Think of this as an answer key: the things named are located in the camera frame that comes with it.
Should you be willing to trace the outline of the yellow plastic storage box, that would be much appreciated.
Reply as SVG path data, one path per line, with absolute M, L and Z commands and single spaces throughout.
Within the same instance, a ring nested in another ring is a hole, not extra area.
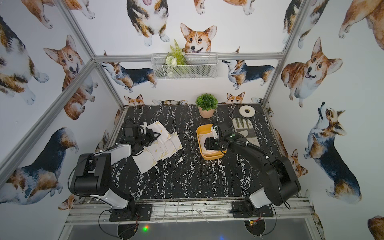
M 213 124 L 201 125 L 197 128 L 199 150 L 207 161 L 222 158 L 227 151 L 220 150 L 217 146 L 218 134 Z

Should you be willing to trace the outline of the stack of stationery paper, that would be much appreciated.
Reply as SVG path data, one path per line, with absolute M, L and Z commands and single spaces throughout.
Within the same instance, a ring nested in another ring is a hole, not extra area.
M 213 155 L 219 155 L 221 152 L 216 147 L 216 140 L 213 138 L 212 133 L 199 135 L 200 148 L 203 156 L 211 157 Z

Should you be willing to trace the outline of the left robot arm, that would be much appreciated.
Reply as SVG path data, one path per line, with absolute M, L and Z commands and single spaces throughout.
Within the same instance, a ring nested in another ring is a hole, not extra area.
M 70 173 L 68 187 L 73 195 L 91 197 L 110 206 L 110 222 L 148 221 L 152 215 L 151 204 L 136 204 L 132 195 L 124 193 L 112 182 L 112 165 L 144 154 L 160 137 L 159 132 L 131 124 L 125 128 L 123 143 L 105 151 L 82 154 Z

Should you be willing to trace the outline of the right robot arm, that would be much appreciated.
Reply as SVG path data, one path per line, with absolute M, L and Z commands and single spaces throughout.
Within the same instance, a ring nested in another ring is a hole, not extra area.
M 213 136 L 204 143 L 207 150 L 229 150 L 248 160 L 259 171 L 261 188 L 247 197 L 254 208 L 270 204 L 291 208 L 288 200 L 301 190 L 301 185 L 287 157 L 268 154 L 242 134 L 230 130 L 223 122 L 214 124 L 211 131 Z

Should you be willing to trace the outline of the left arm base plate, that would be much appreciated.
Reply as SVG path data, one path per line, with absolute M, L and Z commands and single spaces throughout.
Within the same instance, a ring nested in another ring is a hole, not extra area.
M 110 222 L 149 221 L 153 210 L 152 204 L 139 204 L 133 208 L 110 209 Z

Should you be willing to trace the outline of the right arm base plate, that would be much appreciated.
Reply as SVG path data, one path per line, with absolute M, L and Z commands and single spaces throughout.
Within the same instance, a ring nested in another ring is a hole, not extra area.
M 232 202 L 231 206 L 230 214 L 232 214 L 235 219 L 274 216 L 274 211 L 270 206 L 256 208 L 249 201 Z

